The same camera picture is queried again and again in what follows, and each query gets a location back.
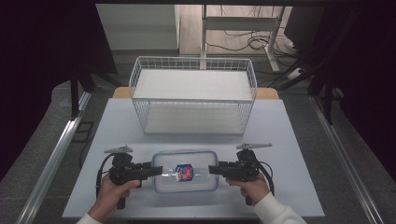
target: metal rail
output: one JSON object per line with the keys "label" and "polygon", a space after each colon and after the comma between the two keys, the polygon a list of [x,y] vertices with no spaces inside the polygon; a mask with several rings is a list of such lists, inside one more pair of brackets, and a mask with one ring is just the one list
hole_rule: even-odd
{"label": "metal rail", "polygon": [[59,165],[64,158],[64,153],[66,152],[70,142],[72,141],[73,135],[76,132],[79,123],[81,122],[82,115],[90,98],[91,95],[89,93],[84,92],[82,94],[78,102],[79,113],[74,120],[69,120],[67,122],[64,132],[62,133],[55,149],[53,149],[53,152],[49,157],[49,161],[41,173],[41,176],[38,178],[35,188],[30,194],[29,199],[27,200],[20,213],[20,216],[17,219],[17,224],[32,223],[35,219],[35,215],[37,214],[38,209],[40,208],[40,205],[43,202],[48,189],[50,188],[52,179],[55,177]]}
{"label": "metal rail", "polygon": [[364,185],[363,181],[361,180],[361,177],[359,176],[358,172],[353,166],[353,163],[348,157],[347,151],[345,150],[343,144],[341,143],[341,140],[338,138],[338,135],[334,127],[332,125],[329,125],[323,113],[321,112],[323,111],[323,108],[321,106],[318,96],[310,96],[309,99],[314,105],[320,123],[322,124],[326,134],[328,135],[332,143],[332,147],[334,148],[334,151],[337,154],[337,157],[341,162],[344,171],[346,172],[346,176],[349,179],[352,188],[355,190],[355,193],[358,196],[358,200],[361,203],[364,213],[370,220],[370,223],[383,224],[384,221],[378,212],[378,209],[373,200],[373,197],[370,194],[370,191]]}

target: person's right hand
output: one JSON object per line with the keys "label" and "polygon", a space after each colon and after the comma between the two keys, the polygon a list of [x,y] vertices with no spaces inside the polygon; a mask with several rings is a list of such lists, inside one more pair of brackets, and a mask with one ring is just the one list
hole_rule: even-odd
{"label": "person's right hand", "polygon": [[253,206],[256,205],[256,203],[258,203],[270,192],[270,190],[268,189],[268,185],[265,182],[265,177],[262,173],[259,173],[257,175],[257,179],[251,182],[244,182],[230,178],[226,178],[225,181],[230,186],[241,187],[241,194],[244,197],[249,196],[251,198],[251,201],[253,202]]}
{"label": "person's right hand", "polygon": [[119,199],[129,197],[129,190],[136,188],[139,184],[139,180],[131,180],[121,186],[117,186],[111,182],[109,174],[105,175],[102,178],[102,185],[96,202],[88,212],[88,215],[104,223],[117,210]]}

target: white table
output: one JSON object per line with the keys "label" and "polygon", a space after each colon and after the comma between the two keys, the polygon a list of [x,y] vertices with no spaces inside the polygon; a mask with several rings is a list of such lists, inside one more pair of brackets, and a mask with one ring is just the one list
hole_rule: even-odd
{"label": "white table", "polygon": [[[242,143],[272,143],[255,149],[260,161],[274,170],[276,197],[302,217],[324,216],[317,193],[306,169],[285,106],[281,100],[256,100],[243,136],[144,135],[130,99],[110,99],[93,139],[78,181],[63,217],[81,217],[95,200],[95,178],[106,149],[128,145],[134,162],[151,161],[161,150],[210,148],[220,161],[236,161],[235,147]],[[105,170],[110,168],[111,161]],[[143,181],[126,200],[126,208],[114,214],[130,219],[257,218],[245,205],[239,188],[219,179],[214,191],[156,193],[151,180]]]}

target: clear plastic container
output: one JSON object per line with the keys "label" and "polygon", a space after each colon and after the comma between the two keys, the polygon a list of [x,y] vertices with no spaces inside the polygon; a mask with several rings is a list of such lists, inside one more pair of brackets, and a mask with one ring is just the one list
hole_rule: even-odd
{"label": "clear plastic container", "polygon": [[210,149],[161,151],[152,158],[154,166],[162,166],[163,174],[153,177],[159,193],[214,190],[218,177],[209,173],[209,165],[218,165],[218,156]]}

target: white wire basket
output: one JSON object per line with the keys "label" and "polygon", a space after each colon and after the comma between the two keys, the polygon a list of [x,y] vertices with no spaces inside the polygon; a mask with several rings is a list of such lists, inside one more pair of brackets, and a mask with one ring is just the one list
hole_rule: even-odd
{"label": "white wire basket", "polygon": [[129,89],[144,133],[242,135],[257,82],[249,59],[138,57]]}

